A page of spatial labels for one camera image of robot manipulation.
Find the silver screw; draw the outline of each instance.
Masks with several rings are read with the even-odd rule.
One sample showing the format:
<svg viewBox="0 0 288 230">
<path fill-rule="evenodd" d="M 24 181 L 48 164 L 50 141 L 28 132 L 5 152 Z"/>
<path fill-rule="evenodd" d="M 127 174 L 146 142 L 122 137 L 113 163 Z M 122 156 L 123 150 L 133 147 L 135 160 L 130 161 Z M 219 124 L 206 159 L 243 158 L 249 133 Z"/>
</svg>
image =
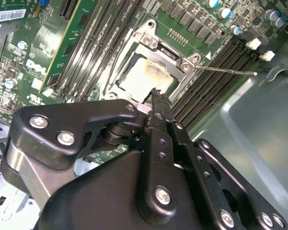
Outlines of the silver screw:
<svg viewBox="0 0 288 230">
<path fill-rule="evenodd" d="M 220 211 L 220 216 L 223 220 L 223 222 L 230 228 L 233 228 L 235 226 L 235 222 L 234 219 L 231 217 L 231 215 L 225 211 L 225 210 L 221 210 Z"/>
<path fill-rule="evenodd" d="M 62 145 L 72 145 L 73 143 L 75 143 L 74 136 L 69 132 L 59 133 L 57 139 L 58 142 Z"/>
<path fill-rule="evenodd" d="M 183 129 L 183 126 L 181 124 L 179 124 L 178 122 L 176 123 L 176 127 L 179 129 Z"/>
<path fill-rule="evenodd" d="M 155 116 L 160 120 L 163 119 L 163 115 L 161 113 L 155 113 Z"/>
<path fill-rule="evenodd" d="M 134 112 L 134 107 L 133 107 L 133 105 L 127 104 L 127 105 L 126 105 L 126 108 L 127 108 L 129 111 Z"/>
<path fill-rule="evenodd" d="M 114 99 L 117 99 L 117 95 L 115 93 L 113 93 L 113 92 L 110 92 L 108 94 L 108 98 L 111 99 L 111 100 L 114 100 Z"/>
<path fill-rule="evenodd" d="M 34 128 L 46 128 L 48 121 L 42 116 L 34 116 L 29 120 L 29 123 Z"/>
<path fill-rule="evenodd" d="M 171 202 L 171 197 L 168 191 L 165 190 L 164 188 L 156 189 L 156 197 L 157 200 L 163 205 L 168 205 Z"/>
<path fill-rule="evenodd" d="M 150 46 L 153 43 L 153 40 L 150 37 L 144 37 L 143 38 L 143 43 L 146 46 Z"/>
<path fill-rule="evenodd" d="M 206 141 L 203 141 L 202 144 L 203 144 L 203 146 L 204 146 L 206 149 L 210 148 L 209 145 L 208 145 L 208 143 L 207 143 Z"/>
<path fill-rule="evenodd" d="M 190 66 L 189 63 L 185 62 L 185 63 L 182 64 L 182 70 L 183 71 L 189 71 L 190 68 L 191 68 L 191 66 Z"/>
<path fill-rule="evenodd" d="M 273 214 L 273 218 L 276 221 L 276 223 L 278 223 L 278 225 L 280 227 L 282 227 L 282 228 L 284 227 L 284 223 L 282 222 L 282 220 L 277 215 Z"/>
<path fill-rule="evenodd" d="M 264 220 L 264 222 L 266 223 L 266 225 L 268 225 L 269 227 L 273 227 L 272 220 L 269 218 L 269 216 L 267 214 L 262 213 L 261 217 Z"/>
</svg>

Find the barcode sticker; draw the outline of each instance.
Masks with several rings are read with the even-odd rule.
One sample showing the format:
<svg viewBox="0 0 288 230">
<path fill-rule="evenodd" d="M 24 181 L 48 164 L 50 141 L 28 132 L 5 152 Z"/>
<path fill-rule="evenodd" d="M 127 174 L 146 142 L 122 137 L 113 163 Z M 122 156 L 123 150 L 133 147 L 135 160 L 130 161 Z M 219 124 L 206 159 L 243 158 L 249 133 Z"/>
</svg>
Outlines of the barcode sticker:
<svg viewBox="0 0 288 230">
<path fill-rule="evenodd" d="M 25 16 L 26 9 L 14 10 L 14 11 L 0 11 L 0 22 L 19 19 Z"/>
</svg>

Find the ram slot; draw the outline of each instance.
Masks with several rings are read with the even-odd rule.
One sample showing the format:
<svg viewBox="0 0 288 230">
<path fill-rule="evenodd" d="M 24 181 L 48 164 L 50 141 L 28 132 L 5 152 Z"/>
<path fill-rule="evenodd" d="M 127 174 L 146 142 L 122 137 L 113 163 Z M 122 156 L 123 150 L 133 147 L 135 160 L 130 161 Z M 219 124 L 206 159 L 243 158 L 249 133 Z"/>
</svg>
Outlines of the ram slot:
<svg viewBox="0 0 288 230">
<path fill-rule="evenodd" d="M 89 42 L 88 42 L 87 46 L 84 47 L 83 53 L 80 55 L 80 60 L 77 62 L 77 65 L 73 68 L 71 73 L 67 74 L 69 77 L 68 77 L 67 82 L 65 83 L 66 86 L 64 86 L 64 91 L 63 91 L 64 94 L 67 92 L 69 94 L 73 90 L 74 85 L 79 78 L 79 73 L 80 73 L 81 69 L 83 68 L 85 61 L 89 58 L 91 50 L 94 47 L 94 44 L 95 44 L 98 36 L 102 32 L 102 30 L 105 29 L 105 27 L 104 27 L 105 22 L 109 19 L 115 4 L 116 4 L 116 1 L 109 1 L 107 3 L 107 5 L 105 7 L 105 11 L 103 12 L 103 14 L 101 16 L 100 21 L 96 25 L 96 29 L 94 30 L 93 33 L 91 33 L 91 36 L 89 37 Z"/>
<path fill-rule="evenodd" d="M 72 52 L 71 58 L 69 59 L 64 71 L 60 74 L 60 76 L 59 76 L 59 78 L 57 80 L 56 85 L 58 87 L 64 87 L 63 84 L 68 81 L 68 78 L 69 78 L 68 72 L 69 72 L 70 68 L 72 67 L 73 62 L 75 61 L 75 58 L 76 58 L 78 52 L 80 51 L 81 47 L 85 46 L 85 44 L 87 42 L 87 40 L 85 38 L 87 36 L 89 36 L 90 34 L 94 33 L 94 31 L 96 29 L 95 24 L 98 22 L 96 20 L 96 18 L 99 16 L 100 11 L 102 10 L 102 8 L 100 7 L 102 1 L 103 0 L 98 0 L 98 2 L 96 3 L 96 6 L 95 6 L 95 8 L 94 8 L 89 20 L 88 20 L 88 23 L 87 23 L 85 29 L 83 30 L 82 35 L 81 35 L 81 37 L 80 37 L 75 49 Z"/>
<path fill-rule="evenodd" d="M 235 40 L 231 40 L 209 66 L 244 71 L 248 70 L 257 58 L 255 54 L 241 48 Z M 172 108 L 175 119 L 190 130 L 207 112 L 216 107 L 222 96 L 240 79 L 241 76 L 237 75 L 203 71 Z"/>
<path fill-rule="evenodd" d="M 90 59 L 90 64 L 89 66 L 85 69 L 84 74 L 81 76 L 81 80 L 79 83 L 77 83 L 77 86 L 75 88 L 76 92 L 79 92 L 79 90 L 83 89 L 85 86 L 88 78 L 90 77 L 90 73 L 92 72 L 93 68 L 96 68 L 96 63 L 100 57 L 102 57 L 102 54 L 105 52 L 105 47 L 107 44 L 116 37 L 114 30 L 118 26 L 118 22 L 121 19 L 122 15 L 124 12 L 126 12 L 128 7 L 128 4 L 125 4 L 125 2 L 120 3 L 120 8 L 117 12 L 117 15 L 113 15 L 112 17 L 108 18 L 108 23 L 110 26 L 108 26 L 104 31 L 103 31 L 103 38 L 100 39 L 100 42 L 95 44 L 94 46 L 96 47 L 94 50 L 93 55 L 91 56 Z"/>
<path fill-rule="evenodd" d="M 128 23 L 124 23 L 124 22 L 120 22 L 123 24 L 123 27 L 120 27 L 119 33 L 116 40 L 113 40 L 111 42 L 111 44 L 109 44 L 109 47 L 111 47 L 110 51 L 107 53 L 107 55 L 103 58 L 103 60 L 101 61 L 101 64 L 99 65 L 98 71 L 96 73 L 93 74 L 93 77 L 90 81 L 90 83 L 88 84 L 87 87 L 85 87 L 82 92 L 79 94 L 78 96 L 78 100 L 88 100 L 88 97 L 91 95 L 91 93 L 94 90 L 95 85 L 97 84 L 102 72 L 105 70 L 105 68 L 107 67 L 107 64 L 109 63 L 109 61 L 111 60 L 111 58 L 113 57 L 113 53 L 119 48 L 122 38 L 127 34 L 129 27 L 130 27 L 130 23 L 132 22 L 132 19 L 136 16 L 137 12 L 139 11 L 140 7 L 143 5 L 144 0 L 137 0 L 133 3 L 133 5 L 131 6 L 131 9 L 129 10 L 129 12 L 131 12 L 127 18 L 126 18 L 126 22 Z"/>
</svg>

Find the metal rod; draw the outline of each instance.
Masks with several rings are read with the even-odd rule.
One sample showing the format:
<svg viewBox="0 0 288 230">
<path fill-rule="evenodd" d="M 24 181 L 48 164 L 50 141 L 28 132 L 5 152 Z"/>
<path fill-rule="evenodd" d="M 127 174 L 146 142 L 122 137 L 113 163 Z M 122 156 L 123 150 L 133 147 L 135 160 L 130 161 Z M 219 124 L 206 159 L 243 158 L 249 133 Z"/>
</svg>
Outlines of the metal rod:
<svg viewBox="0 0 288 230">
<path fill-rule="evenodd" d="M 213 68 L 213 67 L 206 67 L 206 66 L 195 66 L 196 69 L 202 70 L 209 70 L 209 71 L 218 71 L 224 73 L 231 73 L 231 74 L 239 74 L 239 75 L 248 75 L 248 76 L 257 76 L 257 72 L 250 72 L 250 71 L 237 71 L 231 69 L 220 69 L 220 68 Z"/>
</svg>

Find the motherboard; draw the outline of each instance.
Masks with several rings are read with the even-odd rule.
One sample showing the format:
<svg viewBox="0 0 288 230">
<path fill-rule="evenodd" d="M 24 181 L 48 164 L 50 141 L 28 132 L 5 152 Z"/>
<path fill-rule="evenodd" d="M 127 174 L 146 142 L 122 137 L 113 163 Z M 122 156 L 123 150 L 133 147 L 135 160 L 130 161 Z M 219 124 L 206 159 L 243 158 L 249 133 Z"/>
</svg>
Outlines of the motherboard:
<svg viewBox="0 0 288 230">
<path fill-rule="evenodd" d="M 15 10 L 3 2 L 0 12 Z M 158 88 L 191 130 L 248 78 L 197 66 L 257 71 L 288 38 L 288 0 L 13 2 L 26 15 L 3 38 L 0 56 L 0 120 L 8 124 L 23 106 L 117 98 L 136 104 Z"/>
</svg>

